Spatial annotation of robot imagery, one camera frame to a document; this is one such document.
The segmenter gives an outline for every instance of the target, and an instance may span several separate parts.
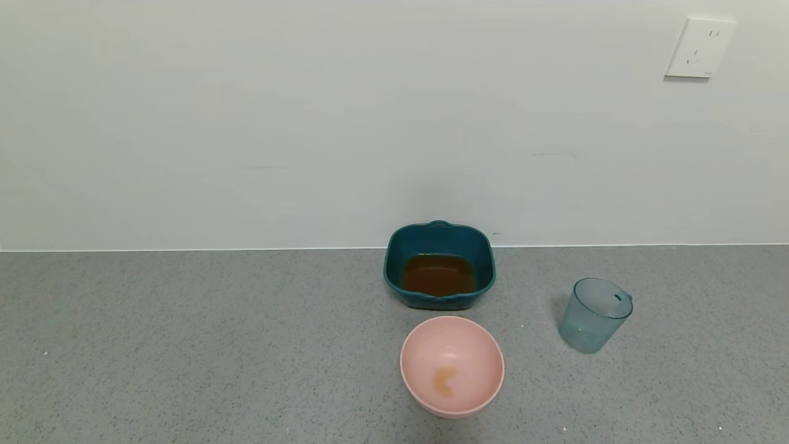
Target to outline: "bowl handle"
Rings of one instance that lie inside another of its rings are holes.
[[[449,222],[446,222],[445,220],[434,220],[433,222],[430,222],[429,224],[425,224],[425,227],[430,227],[430,228],[448,228],[448,227],[454,227],[454,225],[450,224]]]

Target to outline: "clear plastic cup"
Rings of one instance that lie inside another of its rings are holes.
[[[633,298],[607,280],[575,283],[559,323],[559,334],[581,353],[596,353],[633,313]]]

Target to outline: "brown liquid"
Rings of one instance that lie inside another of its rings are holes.
[[[402,287],[436,297],[471,293],[475,290],[474,268],[457,256],[418,254],[406,263]]]
[[[443,397],[452,397],[452,388],[447,385],[447,380],[458,373],[451,367],[441,367],[433,375],[433,387]]]

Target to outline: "bowl rim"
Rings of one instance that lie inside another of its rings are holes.
[[[408,340],[411,339],[411,336],[413,335],[413,333],[416,332],[424,324],[427,324],[429,322],[434,322],[436,319],[441,319],[441,318],[456,318],[456,319],[461,319],[464,322],[468,322],[468,323],[473,324],[477,328],[481,329],[485,334],[487,334],[488,337],[491,338],[491,340],[493,340],[493,344],[495,345],[496,350],[499,351],[499,358],[501,359],[501,379],[499,380],[499,384],[497,385],[497,387],[493,391],[493,394],[488,399],[486,399],[485,402],[483,402],[482,404],[479,404],[478,406],[476,406],[474,408],[469,408],[467,410],[452,411],[452,410],[443,410],[441,408],[435,407],[434,405],[426,402],[424,399],[422,399],[416,393],[414,393],[413,389],[411,388],[411,385],[408,383],[408,380],[406,379],[406,373],[402,369],[402,354],[406,350],[406,345],[408,344]],[[463,415],[467,415],[467,414],[470,414],[470,413],[479,412],[482,408],[484,408],[485,406],[490,404],[491,401],[493,401],[493,398],[495,398],[496,395],[499,394],[499,391],[501,390],[501,387],[504,384],[504,376],[505,376],[506,372],[507,372],[507,369],[504,366],[504,353],[501,351],[501,346],[499,345],[499,342],[482,325],[479,325],[476,322],[472,321],[471,319],[464,318],[462,316],[453,316],[453,315],[436,316],[435,318],[430,318],[430,319],[427,319],[427,320],[425,320],[423,322],[420,322],[419,325],[417,325],[416,327],[413,327],[413,329],[411,329],[410,333],[408,333],[408,336],[406,336],[406,340],[402,342],[402,347],[400,348],[400,376],[402,377],[403,382],[406,384],[406,387],[408,388],[408,391],[411,392],[411,396],[413,396],[414,399],[419,401],[420,404],[426,405],[431,410],[434,410],[435,412],[438,412],[439,414],[443,414],[443,415],[463,416]]]

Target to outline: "speckled countertop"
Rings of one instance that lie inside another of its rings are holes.
[[[507,378],[442,420],[400,379],[383,250],[0,254],[0,442],[781,443],[789,247],[495,250],[463,314]],[[596,355],[556,322],[604,277],[635,310]]]

